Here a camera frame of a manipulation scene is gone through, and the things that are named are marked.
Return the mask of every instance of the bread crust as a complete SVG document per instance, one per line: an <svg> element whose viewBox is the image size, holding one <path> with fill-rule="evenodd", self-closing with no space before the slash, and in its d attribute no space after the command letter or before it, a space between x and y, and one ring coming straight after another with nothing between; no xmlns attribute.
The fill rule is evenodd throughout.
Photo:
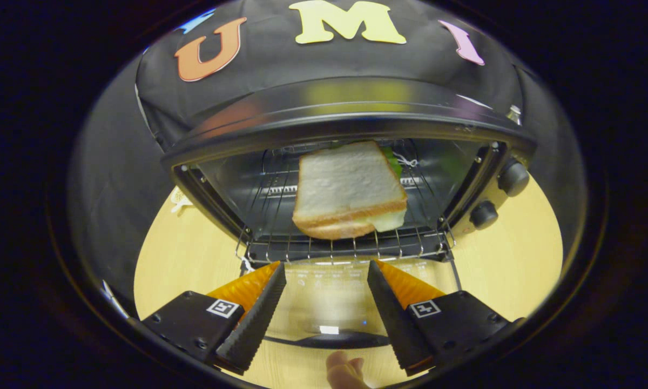
<svg viewBox="0 0 648 389"><path fill-rule="evenodd" d="M376 146L379 153L383 155L379 145L373 140L362 143L373 143ZM300 168L298 170L298 182L301 182L302 177L302 158L314 155L315 153L320 153L324 150L319 150L316 152L309 153L300 157ZM386 163L386 168L389 170L389 173L396 177L396 173L391 169L391 165L386 157L384 157L384 162ZM387 214L391 212L400 212L407 209L408 195L406 191L401 186L401 183L398 180L395 180L396 187L401 192L401 198L386 202L383 204L378 204L376 206L364 207L363 209L349 210L347 212L337 212L331 214L320 214L316 217L297 217L297 210L299 204L299 192L295 194L295 210L293 214L293 222L295 225L307 236L316 237L319 239L345 239L349 237L358 237L363 236L374 231L374 226L372 224L362 224L361 222L354 222L356 219L361 219L363 217L374 217L381 214Z"/></svg>
<svg viewBox="0 0 648 389"><path fill-rule="evenodd" d="M365 236L374 231L374 225L371 223L360 222L343 222L338 224L329 224L322 227L304 227L300 229L302 233L316 239L349 239L352 237Z"/></svg>

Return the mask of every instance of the table surface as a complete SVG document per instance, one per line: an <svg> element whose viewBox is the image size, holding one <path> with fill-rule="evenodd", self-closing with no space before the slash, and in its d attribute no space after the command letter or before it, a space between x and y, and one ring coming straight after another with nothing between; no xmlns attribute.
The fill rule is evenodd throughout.
<svg viewBox="0 0 648 389"><path fill-rule="evenodd" d="M141 319L183 291L208 293L240 276L240 261L235 257L237 241L195 207L171 213L174 206L169 196L139 253L134 303ZM498 211L494 225L460 237L453 253L463 290L514 320L532 313L556 285L563 259L561 234L554 212L533 178L524 192ZM390 263L446 293L457 290L450 264L427 259ZM316 279L314 268L325 270L317 272L322 273L321 279ZM267 334L302 337L311 332L307 325L314 319L330 320L332 315L356 323L364 319L368 332L383 334L369 289L359 281L366 280L366 268L367 264L354 263L288 265L287 286ZM337 271L343 278L335 275ZM342 310L331 301L356 309ZM264 340L250 369L240 378L267 387L304 387L303 383L307 387L329 387L325 360L331 352ZM363 374L371 387L408 379L390 345L348 350L348 354L351 358L364 357Z"/></svg>

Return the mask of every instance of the hand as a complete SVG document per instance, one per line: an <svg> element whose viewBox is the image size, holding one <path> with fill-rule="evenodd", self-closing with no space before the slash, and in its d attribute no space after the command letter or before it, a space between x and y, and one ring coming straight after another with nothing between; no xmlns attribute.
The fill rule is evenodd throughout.
<svg viewBox="0 0 648 389"><path fill-rule="evenodd" d="M332 352L326 359L326 378L332 389L371 389L363 381L362 368L362 358L348 360L345 352Z"/></svg>

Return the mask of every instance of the letter m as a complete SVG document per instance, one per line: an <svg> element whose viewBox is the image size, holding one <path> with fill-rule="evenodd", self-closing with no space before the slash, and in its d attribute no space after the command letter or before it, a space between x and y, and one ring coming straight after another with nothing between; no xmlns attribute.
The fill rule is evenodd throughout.
<svg viewBox="0 0 648 389"><path fill-rule="evenodd" d="M383 4L356 2L348 11L344 11L324 0L309 0L291 4L289 8L300 11L302 34L295 37L295 42L299 44L334 39L334 33L324 29L324 22L346 39L353 39L360 25L365 22L362 35L366 40L395 44L406 42L406 38L396 31L391 22L390 8Z"/></svg>

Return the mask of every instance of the sandwich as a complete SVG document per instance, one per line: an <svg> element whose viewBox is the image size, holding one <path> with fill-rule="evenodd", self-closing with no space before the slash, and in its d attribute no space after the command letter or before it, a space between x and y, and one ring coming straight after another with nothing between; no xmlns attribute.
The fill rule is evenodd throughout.
<svg viewBox="0 0 648 389"><path fill-rule="evenodd" d="M345 239L397 229L408 195L374 141L300 157L293 222L307 236Z"/></svg>

